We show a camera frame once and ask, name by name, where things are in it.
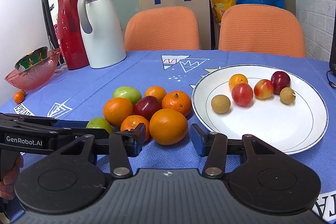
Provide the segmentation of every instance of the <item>red apple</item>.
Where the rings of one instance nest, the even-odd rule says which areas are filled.
[[[273,95],[274,87],[270,80],[260,80],[256,85],[254,86],[254,95],[258,99],[267,99]]]
[[[134,106],[134,115],[145,117],[148,121],[155,112],[162,108],[161,103],[154,96],[146,96],[140,99]]]
[[[234,102],[239,106],[248,106],[253,99],[253,90],[249,84],[241,83],[235,85],[231,91]]]
[[[290,88],[291,79],[284,71],[276,71],[271,77],[271,82],[274,87],[274,94],[280,94],[283,88]]]

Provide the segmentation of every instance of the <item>orange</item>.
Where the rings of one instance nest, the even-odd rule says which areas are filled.
[[[232,75],[229,80],[230,90],[232,90],[235,87],[235,85],[238,85],[241,83],[246,83],[246,84],[249,83],[245,75],[241,75],[241,74]]]
[[[191,100],[189,96],[180,90],[172,91],[162,100],[162,108],[171,108],[183,114],[185,117],[191,112]]]
[[[25,100],[25,95],[22,91],[19,91],[14,94],[13,99],[17,104],[21,104]]]
[[[149,132],[161,145],[181,141],[188,131],[187,119],[178,111],[164,108],[154,113],[149,122]]]
[[[146,126],[145,141],[149,139],[149,121],[145,117],[139,115],[128,116],[121,124],[120,131],[131,130],[138,126],[139,123],[144,123]]]
[[[126,98],[113,98],[104,105],[103,115],[112,126],[119,128],[128,116],[133,115],[133,104]]]
[[[164,88],[160,86],[151,86],[148,90],[145,92],[145,96],[154,96],[156,99],[159,100],[159,102],[162,102],[162,99],[166,96],[166,91]]]

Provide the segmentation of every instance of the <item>orange chair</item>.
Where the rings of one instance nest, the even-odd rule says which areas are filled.
[[[127,24],[125,49],[200,50],[197,18],[191,9],[181,6],[139,12]]]
[[[305,57],[305,39],[289,11],[257,4],[229,8],[221,20],[218,49]]]

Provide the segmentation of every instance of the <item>human hand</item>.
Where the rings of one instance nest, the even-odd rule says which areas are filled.
[[[3,181],[0,182],[0,197],[9,200],[14,198],[14,182],[16,181],[17,176],[20,173],[20,168],[22,167],[23,158],[20,154],[15,161],[14,167],[3,176]]]

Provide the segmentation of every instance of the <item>green bowl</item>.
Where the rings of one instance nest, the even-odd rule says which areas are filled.
[[[26,70],[34,66],[36,63],[47,58],[47,53],[48,53],[48,47],[38,48],[37,50],[34,50],[26,54],[23,58],[17,61],[14,68],[16,68],[18,71]]]

